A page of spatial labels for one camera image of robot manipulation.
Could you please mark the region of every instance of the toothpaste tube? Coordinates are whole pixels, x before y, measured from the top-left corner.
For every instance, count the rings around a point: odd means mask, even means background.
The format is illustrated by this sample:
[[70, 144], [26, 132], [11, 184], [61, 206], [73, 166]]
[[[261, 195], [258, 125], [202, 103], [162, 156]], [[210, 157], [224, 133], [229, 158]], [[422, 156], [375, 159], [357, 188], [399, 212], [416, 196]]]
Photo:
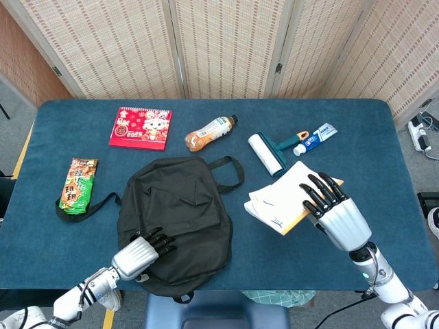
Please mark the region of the toothpaste tube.
[[325, 142], [326, 139], [334, 135], [336, 132], [337, 130], [332, 125], [325, 123], [322, 127], [313, 132], [310, 137], [297, 145], [293, 149], [293, 152], [296, 156], [304, 154], [322, 142]]

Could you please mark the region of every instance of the robotic arm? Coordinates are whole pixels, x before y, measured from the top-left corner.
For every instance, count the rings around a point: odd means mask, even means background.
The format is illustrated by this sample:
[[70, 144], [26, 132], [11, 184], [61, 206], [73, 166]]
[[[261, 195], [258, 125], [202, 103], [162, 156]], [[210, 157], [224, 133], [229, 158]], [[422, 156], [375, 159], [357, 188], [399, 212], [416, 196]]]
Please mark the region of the robotic arm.
[[[303, 206], [312, 214], [315, 227], [324, 232], [334, 245], [345, 252], [369, 283], [367, 295], [374, 293], [380, 300], [391, 304], [381, 315], [387, 329], [439, 329], [439, 311], [427, 307], [399, 280], [378, 247], [368, 241], [372, 232], [354, 201], [346, 195], [331, 177], [319, 173], [309, 179], [322, 192], [321, 198], [306, 184], [300, 187], [315, 204], [305, 200]], [[119, 280], [141, 278], [141, 273], [157, 258], [175, 249], [173, 241], [156, 228], [142, 237], [137, 232], [132, 242], [118, 252], [112, 266], [102, 268], [90, 278], [58, 298], [54, 315], [46, 321], [41, 310], [29, 307], [0, 322], [0, 329], [66, 329], [81, 318], [82, 311], [116, 288]]]
[[369, 283], [366, 295], [374, 293], [391, 304], [381, 320], [387, 329], [439, 329], [439, 311], [430, 310], [399, 280], [378, 247], [368, 241], [372, 232], [354, 201], [325, 173], [318, 174], [330, 188], [314, 175], [308, 178], [324, 195], [310, 186], [300, 187], [315, 205], [305, 200], [303, 206], [312, 214], [315, 227], [323, 231], [334, 245], [345, 252]]
[[106, 294], [116, 289], [119, 280], [141, 279], [145, 271], [157, 258], [175, 250], [168, 245], [173, 238], [156, 235], [161, 228], [155, 228], [145, 236], [140, 232], [131, 238], [131, 243], [112, 259], [111, 267], [102, 268], [90, 278], [67, 291], [54, 303], [54, 315], [46, 321], [37, 306], [25, 308], [0, 322], [0, 329], [66, 329], [81, 319], [82, 312]]

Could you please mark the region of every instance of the teal handle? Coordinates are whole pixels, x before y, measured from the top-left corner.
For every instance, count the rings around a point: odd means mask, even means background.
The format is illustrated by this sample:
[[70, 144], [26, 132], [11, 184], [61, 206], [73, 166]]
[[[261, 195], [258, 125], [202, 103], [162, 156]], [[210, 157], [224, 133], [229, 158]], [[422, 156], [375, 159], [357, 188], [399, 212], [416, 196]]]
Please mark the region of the teal handle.
[[279, 143], [279, 144], [276, 146], [276, 148], [277, 148], [279, 151], [282, 151], [283, 149], [287, 149], [287, 148], [290, 147], [290, 146], [293, 146], [293, 145], [299, 144], [299, 142], [300, 142], [300, 138], [299, 138], [299, 136], [294, 135], [294, 136], [288, 138], [286, 141], [283, 141], [282, 143]]

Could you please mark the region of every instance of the green snack package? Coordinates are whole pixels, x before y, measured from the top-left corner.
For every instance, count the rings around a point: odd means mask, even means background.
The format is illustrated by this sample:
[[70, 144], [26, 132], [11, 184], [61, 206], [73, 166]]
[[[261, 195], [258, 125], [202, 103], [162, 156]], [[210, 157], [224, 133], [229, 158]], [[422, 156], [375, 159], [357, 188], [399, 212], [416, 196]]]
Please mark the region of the green snack package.
[[97, 159], [73, 158], [62, 190], [60, 208], [67, 214], [78, 215], [87, 211], [93, 190]]

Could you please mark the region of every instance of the power strip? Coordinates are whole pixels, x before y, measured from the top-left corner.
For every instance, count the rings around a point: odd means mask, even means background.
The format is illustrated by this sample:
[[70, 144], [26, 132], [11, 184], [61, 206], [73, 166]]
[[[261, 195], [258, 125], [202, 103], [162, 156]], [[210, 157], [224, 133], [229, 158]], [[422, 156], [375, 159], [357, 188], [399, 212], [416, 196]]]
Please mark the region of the power strip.
[[423, 118], [421, 113], [418, 113], [407, 124], [410, 136], [412, 137], [413, 145], [416, 151], [429, 151], [431, 149], [427, 134], [424, 131]]

